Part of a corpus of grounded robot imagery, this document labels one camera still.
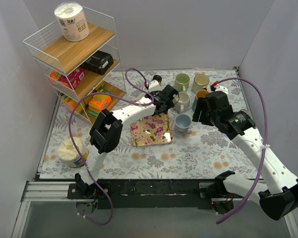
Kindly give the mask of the light green ceramic mug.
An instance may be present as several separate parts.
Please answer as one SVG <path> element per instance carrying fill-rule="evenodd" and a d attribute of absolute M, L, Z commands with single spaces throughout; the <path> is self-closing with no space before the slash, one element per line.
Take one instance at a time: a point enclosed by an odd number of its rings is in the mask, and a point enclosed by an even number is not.
<path fill-rule="evenodd" d="M 190 76 L 185 73 L 179 73 L 175 77 L 174 88 L 178 92 L 187 92 L 190 83 Z"/>

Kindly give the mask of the blue glazed mug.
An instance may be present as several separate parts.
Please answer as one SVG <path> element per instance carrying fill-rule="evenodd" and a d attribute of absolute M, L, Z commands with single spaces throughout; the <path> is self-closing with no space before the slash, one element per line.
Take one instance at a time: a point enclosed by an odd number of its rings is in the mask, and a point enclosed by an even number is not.
<path fill-rule="evenodd" d="M 199 98 L 205 98 L 205 96 L 209 94 L 209 91 L 207 90 L 199 90 L 196 95 L 195 95 L 195 98 L 194 98 L 194 101 L 193 101 L 193 105 L 192 105 L 192 110 L 195 111 L 196 109 L 196 106 L 197 106 L 197 102 L 198 102 L 198 99 Z"/>

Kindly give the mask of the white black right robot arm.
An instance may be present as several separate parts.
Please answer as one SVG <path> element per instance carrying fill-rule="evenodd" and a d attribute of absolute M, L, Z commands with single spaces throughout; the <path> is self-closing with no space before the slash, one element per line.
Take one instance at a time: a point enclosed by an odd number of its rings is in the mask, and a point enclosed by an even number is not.
<path fill-rule="evenodd" d="M 264 142 L 250 115 L 233 111 L 227 94 L 222 91 L 208 93 L 197 100 L 192 120 L 215 126 L 225 134 L 250 160 L 264 183 L 240 178 L 233 171 L 216 176 L 205 192 L 226 197 L 230 193 L 259 204 L 264 213 L 279 220 L 298 208 L 298 177 L 278 159 Z"/>

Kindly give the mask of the white grey mug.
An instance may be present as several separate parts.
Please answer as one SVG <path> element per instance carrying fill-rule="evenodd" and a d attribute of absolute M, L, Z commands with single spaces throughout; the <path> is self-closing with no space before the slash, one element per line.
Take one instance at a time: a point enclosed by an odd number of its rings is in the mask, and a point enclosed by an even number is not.
<path fill-rule="evenodd" d="M 178 97 L 176 99 L 176 103 L 174 104 L 174 109 L 182 114 L 189 109 L 190 106 L 190 97 L 186 92 L 179 92 Z"/>

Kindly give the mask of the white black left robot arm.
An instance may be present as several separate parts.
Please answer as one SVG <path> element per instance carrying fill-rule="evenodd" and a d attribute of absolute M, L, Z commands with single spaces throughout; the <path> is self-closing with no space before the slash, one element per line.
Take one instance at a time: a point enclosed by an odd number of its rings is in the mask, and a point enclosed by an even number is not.
<path fill-rule="evenodd" d="M 178 91 L 170 85 L 163 89 L 150 86 L 138 101 L 129 106 L 108 111 L 103 109 L 94 122 L 90 135 L 89 154 L 85 160 L 85 168 L 75 174 L 76 190 L 84 197 L 91 198 L 96 192 L 95 182 L 107 154 L 115 150 L 121 138 L 122 130 L 144 117 L 167 113 L 174 107 Z"/>

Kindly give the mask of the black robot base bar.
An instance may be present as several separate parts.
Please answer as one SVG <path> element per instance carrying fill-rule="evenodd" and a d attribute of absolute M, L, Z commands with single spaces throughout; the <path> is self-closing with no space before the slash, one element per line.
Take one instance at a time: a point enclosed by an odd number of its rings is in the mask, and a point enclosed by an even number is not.
<path fill-rule="evenodd" d="M 97 185 L 70 183 L 67 198 L 91 201 L 99 209 L 198 208 L 227 211 L 237 195 L 215 189 L 213 179 L 100 179 Z"/>

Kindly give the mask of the cream mug with black handle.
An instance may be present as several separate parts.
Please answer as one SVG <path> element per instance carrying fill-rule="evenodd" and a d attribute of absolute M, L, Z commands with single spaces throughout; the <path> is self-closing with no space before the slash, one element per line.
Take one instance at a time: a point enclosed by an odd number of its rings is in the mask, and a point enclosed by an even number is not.
<path fill-rule="evenodd" d="M 200 90 L 203 90 L 210 83 L 209 78 L 204 74 L 197 74 L 193 79 L 192 91 L 197 93 Z"/>

